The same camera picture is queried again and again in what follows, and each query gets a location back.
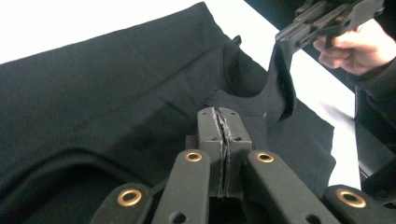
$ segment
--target shirt sleeve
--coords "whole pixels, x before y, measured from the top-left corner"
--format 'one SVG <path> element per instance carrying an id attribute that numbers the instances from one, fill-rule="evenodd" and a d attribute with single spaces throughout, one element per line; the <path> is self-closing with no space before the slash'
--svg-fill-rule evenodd
<path id="1" fill-rule="evenodd" d="M 370 105 L 396 129 L 396 58 L 361 77 L 348 75 L 347 79 L 367 93 Z"/>

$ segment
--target black fabric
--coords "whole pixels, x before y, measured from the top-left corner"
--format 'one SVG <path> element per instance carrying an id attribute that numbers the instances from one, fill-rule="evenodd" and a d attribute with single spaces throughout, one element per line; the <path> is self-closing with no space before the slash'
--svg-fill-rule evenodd
<path id="1" fill-rule="evenodd" d="M 115 185 L 159 183 L 208 105 L 240 113 L 256 147 L 277 146 L 266 134 L 279 125 L 269 136 L 287 144 L 270 149 L 320 195 L 334 166 L 332 127 L 305 106 L 277 122 L 291 80 L 269 76 L 240 43 L 198 4 L 0 65 L 0 222 L 83 223 Z M 302 138 L 290 138 L 300 126 Z M 73 205 L 53 205 L 63 198 Z M 86 212 L 70 218 L 77 210 Z"/>

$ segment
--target white table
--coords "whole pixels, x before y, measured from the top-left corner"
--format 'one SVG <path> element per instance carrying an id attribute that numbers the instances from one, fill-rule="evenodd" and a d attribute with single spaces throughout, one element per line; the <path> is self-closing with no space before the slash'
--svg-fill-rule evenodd
<path id="1" fill-rule="evenodd" d="M 151 21 L 200 1 L 7 1 L 0 3 L 0 63 Z M 205 1 L 224 34 L 241 35 L 241 48 L 268 68 L 277 29 L 242 0 Z M 293 57 L 297 97 L 334 127 L 337 163 L 330 185 L 360 189 L 354 94 L 303 51 Z"/>

